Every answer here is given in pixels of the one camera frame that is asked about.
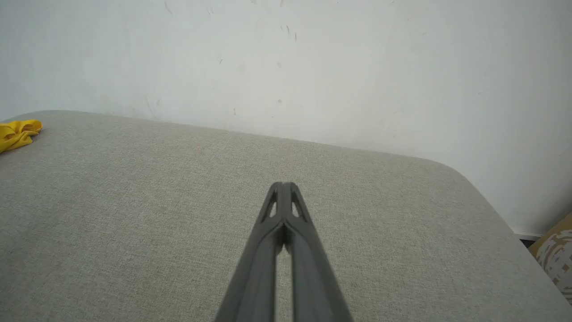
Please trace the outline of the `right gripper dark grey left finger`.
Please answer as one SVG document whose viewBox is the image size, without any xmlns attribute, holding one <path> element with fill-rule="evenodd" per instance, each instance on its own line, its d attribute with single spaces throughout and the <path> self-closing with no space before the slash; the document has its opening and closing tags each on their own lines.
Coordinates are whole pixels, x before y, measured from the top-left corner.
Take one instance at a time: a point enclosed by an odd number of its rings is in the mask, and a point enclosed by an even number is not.
<svg viewBox="0 0 572 322">
<path fill-rule="evenodd" d="M 278 207 L 282 182 L 270 186 L 235 273 L 216 314 L 216 322 L 274 322 L 276 261 L 283 246 Z"/>
</svg>

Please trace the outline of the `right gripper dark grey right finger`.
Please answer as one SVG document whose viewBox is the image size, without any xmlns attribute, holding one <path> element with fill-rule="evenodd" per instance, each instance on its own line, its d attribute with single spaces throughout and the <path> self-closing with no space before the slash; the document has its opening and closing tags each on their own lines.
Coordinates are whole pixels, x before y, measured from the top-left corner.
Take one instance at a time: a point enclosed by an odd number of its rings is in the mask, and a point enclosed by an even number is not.
<svg viewBox="0 0 572 322">
<path fill-rule="evenodd" d="M 292 182 L 285 186 L 285 245 L 291 256 L 293 320 L 352 322 L 302 193 Z"/>
</svg>

